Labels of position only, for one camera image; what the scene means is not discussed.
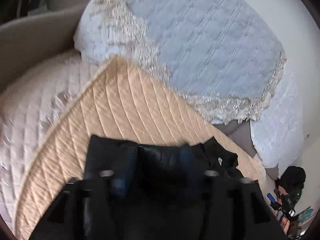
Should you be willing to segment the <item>black jacket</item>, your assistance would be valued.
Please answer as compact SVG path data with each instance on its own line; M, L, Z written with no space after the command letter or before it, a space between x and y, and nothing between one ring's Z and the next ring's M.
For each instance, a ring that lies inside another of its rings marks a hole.
M191 146L196 178L180 169L181 146L90 138L85 166L87 239L247 239L238 156L216 139ZM112 166L126 151L136 165L125 196L112 189Z

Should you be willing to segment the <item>grey upholstered headboard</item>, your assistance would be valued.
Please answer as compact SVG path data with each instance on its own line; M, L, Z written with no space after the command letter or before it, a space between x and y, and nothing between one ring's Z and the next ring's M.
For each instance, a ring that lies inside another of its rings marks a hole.
M258 154L251 138L251 128L249 121L238 123L233 120L224 124L214 125L218 130L227 135L233 142L235 142L240 148L242 148L253 159L262 163L266 170L266 174L273 180L277 180L279 176L279 168L277 159L261 158Z

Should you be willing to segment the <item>white embossed pillow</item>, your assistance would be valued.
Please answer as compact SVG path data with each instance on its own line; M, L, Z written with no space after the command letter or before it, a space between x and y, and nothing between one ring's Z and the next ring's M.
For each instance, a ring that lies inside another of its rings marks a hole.
M250 128L255 159L265 168L277 167L282 174L299 158L304 143L303 107L292 70L284 69L270 106L258 121L250 122Z

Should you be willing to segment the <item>beige quilted bedspread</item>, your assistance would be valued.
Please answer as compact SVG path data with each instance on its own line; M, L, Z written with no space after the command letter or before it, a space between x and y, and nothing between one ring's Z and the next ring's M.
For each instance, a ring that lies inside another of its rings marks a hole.
M236 143L180 96L126 59L114 56L49 129L34 151L14 211L17 239L28 239L54 197L72 177L83 176L92 135L149 145L196 145L215 138L238 155L238 169L265 185L266 172Z

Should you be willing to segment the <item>blue quilted lace pillow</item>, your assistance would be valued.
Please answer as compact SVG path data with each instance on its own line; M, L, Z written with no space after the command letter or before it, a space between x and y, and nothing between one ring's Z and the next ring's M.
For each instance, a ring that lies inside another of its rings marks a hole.
M135 61L213 124L258 120L286 62L244 0L90 0L74 46L89 62Z

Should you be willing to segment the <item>pale floral quilted bedcover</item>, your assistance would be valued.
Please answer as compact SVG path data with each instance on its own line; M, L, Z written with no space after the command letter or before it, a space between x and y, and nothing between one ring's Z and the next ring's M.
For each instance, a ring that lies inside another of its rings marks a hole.
M8 227L34 149L98 68L70 50L31 67L1 93L1 216Z

